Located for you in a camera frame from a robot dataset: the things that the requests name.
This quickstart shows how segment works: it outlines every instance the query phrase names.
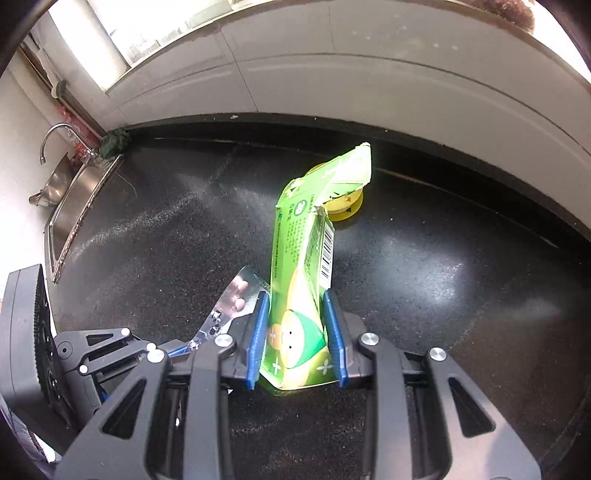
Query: kitchen counter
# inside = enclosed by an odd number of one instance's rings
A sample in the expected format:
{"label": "kitchen counter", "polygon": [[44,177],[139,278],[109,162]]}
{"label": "kitchen counter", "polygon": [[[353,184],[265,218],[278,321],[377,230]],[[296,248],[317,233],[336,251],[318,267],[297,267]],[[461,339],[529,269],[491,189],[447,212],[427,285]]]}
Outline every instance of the kitchen counter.
{"label": "kitchen counter", "polygon": [[[141,141],[49,285],[57,330],[192,337],[243,265],[268,280],[275,202],[330,158],[319,151]],[[403,349],[451,350],[546,472],[589,425],[588,271],[490,209],[389,173],[381,154],[360,211],[336,224],[343,309]],[[358,478],[364,401],[334,385],[230,395],[237,478]]]}

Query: chrome faucet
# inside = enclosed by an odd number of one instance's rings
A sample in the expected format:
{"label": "chrome faucet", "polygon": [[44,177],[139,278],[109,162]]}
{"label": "chrome faucet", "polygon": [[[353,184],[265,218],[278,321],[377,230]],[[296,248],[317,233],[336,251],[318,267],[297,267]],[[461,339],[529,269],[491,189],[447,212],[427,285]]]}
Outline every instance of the chrome faucet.
{"label": "chrome faucet", "polygon": [[88,153],[90,154],[91,157],[96,157],[98,155],[96,150],[94,148],[92,148],[85,140],[83,140],[82,137],[80,135],[78,135],[78,132],[76,130],[74,130],[71,125],[69,125],[69,124],[55,124],[53,127],[51,127],[47,131],[47,133],[45,134],[45,137],[43,138],[43,143],[41,144],[41,148],[39,150],[39,163],[41,163],[41,165],[43,165],[46,161],[44,153],[45,153],[45,144],[47,143],[47,139],[49,138],[49,135],[51,135],[51,132],[53,132],[54,130],[57,130],[58,128],[67,128],[68,130],[70,130],[70,132],[72,132],[74,134],[74,136],[80,141],[80,143],[86,147],[86,149],[88,150]]}

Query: metal screw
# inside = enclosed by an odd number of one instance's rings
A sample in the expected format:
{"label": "metal screw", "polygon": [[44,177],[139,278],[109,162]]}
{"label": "metal screw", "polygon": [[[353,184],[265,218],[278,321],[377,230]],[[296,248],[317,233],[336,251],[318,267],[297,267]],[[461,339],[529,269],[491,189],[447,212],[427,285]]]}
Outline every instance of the metal screw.
{"label": "metal screw", "polygon": [[162,350],[152,350],[148,352],[148,362],[152,362],[153,364],[158,364],[162,360],[164,360],[164,352]]}
{"label": "metal screw", "polygon": [[447,358],[447,353],[443,348],[435,346],[429,350],[429,356],[436,362],[443,362]]}
{"label": "metal screw", "polygon": [[218,347],[226,348],[227,346],[230,346],[232,344],[234,339],[232,338],[232,335],[228,335],[227,333],[223,333],[221,335],[218,335],[214,341],[216,342],[216,345]]}
{"label": "metal screw", "polygon": [[365,332],[361,336],[361,343],[364,345],[374,346],[377,345],[379,342],[379,336],[372,332]]}

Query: yellow lid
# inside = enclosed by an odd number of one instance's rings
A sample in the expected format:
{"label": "yellow lid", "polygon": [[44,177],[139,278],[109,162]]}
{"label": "yellow lid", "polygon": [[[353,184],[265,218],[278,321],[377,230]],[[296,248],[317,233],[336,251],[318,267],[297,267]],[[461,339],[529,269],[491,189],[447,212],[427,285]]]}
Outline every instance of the yellow lid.
{"label": "yellow lid", "polygon": [[[324,165],[324,163],[320,163],[315,167],[312,167],[306,172],[306,175],[313,172],[322,165]],[[324,204],[324,208],[326,208],[326,212],[329,214],[331,222],[340,222],[341,220],[345,220],[354,215],[357,210],[359,210],[362,203],[363,189],[359,189],[355,190],[353,193],[349,193],[348,195],[343,195],[342,197],[326,202]]]}

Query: green juice carton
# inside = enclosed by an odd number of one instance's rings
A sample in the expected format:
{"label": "green juice carton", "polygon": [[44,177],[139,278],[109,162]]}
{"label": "green juice carton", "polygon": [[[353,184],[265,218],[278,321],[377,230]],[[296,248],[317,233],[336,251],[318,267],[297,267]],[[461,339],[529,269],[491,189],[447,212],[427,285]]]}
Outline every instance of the green juice carton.
{"label": "green juice carton", "polygon": [[363,143],[292,180],[276,205],[271,311],[261,374],[276,388],[335,380],[320,312],[332,277],[335,230],[324,204],[363,188],[371,148]]}

